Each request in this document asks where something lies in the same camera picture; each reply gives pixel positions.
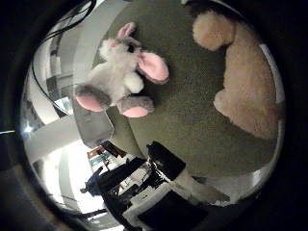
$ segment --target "pink inner ear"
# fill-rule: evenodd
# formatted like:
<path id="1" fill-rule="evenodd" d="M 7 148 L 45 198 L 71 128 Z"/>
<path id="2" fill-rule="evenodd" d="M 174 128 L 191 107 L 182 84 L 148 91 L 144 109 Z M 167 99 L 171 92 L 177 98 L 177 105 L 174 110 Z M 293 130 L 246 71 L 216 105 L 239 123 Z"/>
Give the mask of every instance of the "pink inner ear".
<path id="1" fill-rule="evenodd" d="M 97 103 L 97 101 L 91 96 L 80 96 L 76 97 L 77 102 L 84 109 L 93 111 L 93 112 L 102 112 L 104 109 Z"/>
<path id="2" fill-rule="evenodd" d="M 153 53 L 143 52 L 139 58 L 139 68 L 150 78 L 163 81 L 168 76 L 164 60 Z"/>
<path id="3" fill-rule="evenodd" d="M 136 25 L 134 22 L 127 23 L 125 26 L 123 26 L 119 31 L 117 32 L 118 38 L 124 38 L 130 36 L 136 28 Z"/>
<path id="4" fill-rule="evenodd" d="M 131 108 L 123 113 L 127 117 L 143 117 L 148 114 L 148 111 L 142 107 Z"/>

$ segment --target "bunny ear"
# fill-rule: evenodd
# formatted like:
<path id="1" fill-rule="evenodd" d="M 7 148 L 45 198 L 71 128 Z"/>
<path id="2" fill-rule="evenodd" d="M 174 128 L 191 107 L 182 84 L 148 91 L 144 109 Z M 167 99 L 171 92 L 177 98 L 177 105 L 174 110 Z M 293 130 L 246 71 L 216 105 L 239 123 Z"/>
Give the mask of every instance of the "bunny ear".
<path id="1" fill-rule="evenodd" d="M 134 22 L 129 22 L 125 26 L 123 26 L 119 31 L 117 32 L 118 38 L 125 38 L 130 36 L 136 29 L 136 24 Z"/>
<path id="2" fill-rule="evenodd" d="M 154 53 L 142 52 L 139 56 L 139 71 L 154 84 L 164 84 L 168 80 L 168 69 L 164 60 Z"/>

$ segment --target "plush toy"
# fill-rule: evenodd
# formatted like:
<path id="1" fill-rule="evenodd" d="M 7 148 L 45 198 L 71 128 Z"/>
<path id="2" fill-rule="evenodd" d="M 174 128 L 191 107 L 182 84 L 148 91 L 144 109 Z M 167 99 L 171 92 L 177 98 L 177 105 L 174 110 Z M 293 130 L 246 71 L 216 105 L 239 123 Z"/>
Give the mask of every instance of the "plush toy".
<path id="1" fill-rule="evenodd" d="M 128 23 L 118 31 L 117 38 L 102 42 L 99 53 L 106 62 L 97 65 L 89 74 L 90 80 L 75 89 L 76 100 L 83 108 L 102 112 L 117 106 L 128 117 L 153 112 L 152 100 L 136 95 L 143 89 L 139 73 L 154 84 L 164 84 L 168 69 L 162 58 L 142 51 L 141 44 L 130 37 L 135 29 L 135 23 Z"/>
<path id="2" fill-rule="evenodd" d="M 191 1 L 200 9 L 197 2 L 201 1 Z M 282 110 L 276 104 L 270 65 L 256 34 L 237 17 L 212 10 L 203 12 L 192 26 L 193 38 L 211 51 L 227 46 L 224 89 L 216 94 L 216 109 L 255 137 L 275 139 Z"/>

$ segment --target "black border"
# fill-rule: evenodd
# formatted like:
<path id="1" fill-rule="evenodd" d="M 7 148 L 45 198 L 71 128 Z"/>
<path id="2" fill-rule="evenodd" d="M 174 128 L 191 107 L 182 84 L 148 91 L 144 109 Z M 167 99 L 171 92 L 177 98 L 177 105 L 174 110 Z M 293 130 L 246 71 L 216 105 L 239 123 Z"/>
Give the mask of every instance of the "black border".
<path id="1" fill-rule="evenodd" d="M 17 129 L 19 123 L 19 100 L 23 78 L 36 47 L 57 19 L 81 0 L 31 0 L 2 2 L 0 9 L 1 32 L 1 78 L 0 78 L 0 128 Z M 281 157 L 272 177 L 262 193 L 242 216 L 225 230 L 306 230 L 308 213 L 306 184 L 307 168 L 307 13 L 308 6 L 303 0 L 227 0 L 231 6 L 244 14 L 248 21 L 261 33 L 269 46 L 282 75 L 287 99 L 287 124 L 285 142 Z M 64 217 L 59 209 L 44 196 L 33 172 L 26 166 L 22 141 L 16 134 L 0 137 L 0 175 L 24 164 L 27 179 L 36 189 L 39 198 L 59 220 L 53 224 L 44 221 L 44 215 L 34 218 L 31 211 L 37 206 L 33 198 L 23 194 L 26 184 L 16 174 L 10 182 L 1 182 L 0 200 L 8 199 L 6 193 L 21 190 L 20 201 L 12 196 L 12 205 L 24 203 L 23 211 L 1 207 L 1 224 L 10 230 L 62 230 L 61 220 L 74 230 L 82 230 L 72 220 Z M 38 220 L 36 229 L 32 222 Z"/>

